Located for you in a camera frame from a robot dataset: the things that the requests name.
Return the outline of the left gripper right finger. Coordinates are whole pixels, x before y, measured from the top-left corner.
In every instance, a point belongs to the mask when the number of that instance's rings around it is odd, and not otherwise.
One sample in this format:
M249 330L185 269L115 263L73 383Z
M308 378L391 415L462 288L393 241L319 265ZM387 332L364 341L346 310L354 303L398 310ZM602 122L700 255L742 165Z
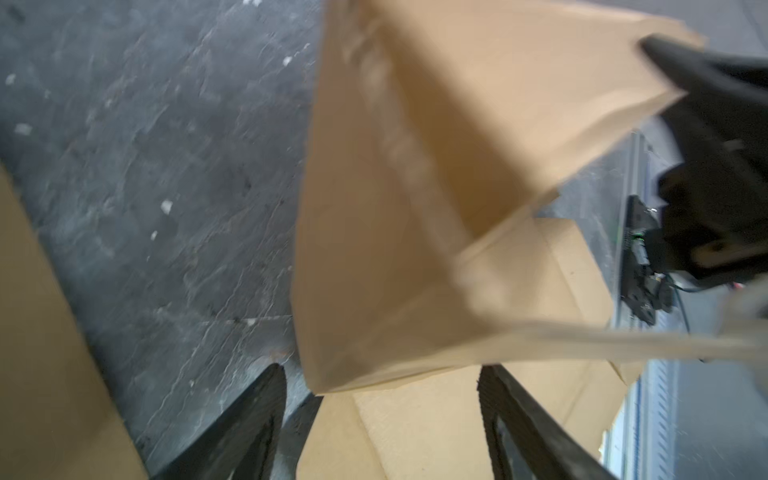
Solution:
M525 466L537 479L612 479L614 476L544 410L501 365L481 368L480 411L493 475L512 479L499 427L505 426Z

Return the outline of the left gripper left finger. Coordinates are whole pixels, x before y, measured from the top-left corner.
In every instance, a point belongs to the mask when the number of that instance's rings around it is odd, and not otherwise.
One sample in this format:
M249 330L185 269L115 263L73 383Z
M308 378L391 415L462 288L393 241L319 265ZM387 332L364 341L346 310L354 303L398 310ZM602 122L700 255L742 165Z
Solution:
M268 479L287 399L284 367L268 366L157 479Z

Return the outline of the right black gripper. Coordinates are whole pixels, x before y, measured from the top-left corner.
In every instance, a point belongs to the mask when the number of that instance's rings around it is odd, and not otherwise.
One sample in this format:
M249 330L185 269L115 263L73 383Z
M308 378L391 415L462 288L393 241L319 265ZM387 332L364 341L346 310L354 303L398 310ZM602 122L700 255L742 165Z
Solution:
M651 267L696 285L766 273L767 59L662 35L639 48L687 94L661 115L681 161L657 181L660 225L645 235Z

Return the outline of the brown cardboard box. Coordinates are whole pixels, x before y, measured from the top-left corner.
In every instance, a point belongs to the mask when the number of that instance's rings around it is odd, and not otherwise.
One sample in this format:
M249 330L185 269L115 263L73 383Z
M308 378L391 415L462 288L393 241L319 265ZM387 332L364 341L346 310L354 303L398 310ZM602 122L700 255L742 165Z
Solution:
M766 365L767 271L736 282L716 333L621 332L576 224L538 216L687 95L650 35L707 49L579 1L328 4L291 290L322 399L299 478L496 479L485 365L598 462L626 394L614 360Z

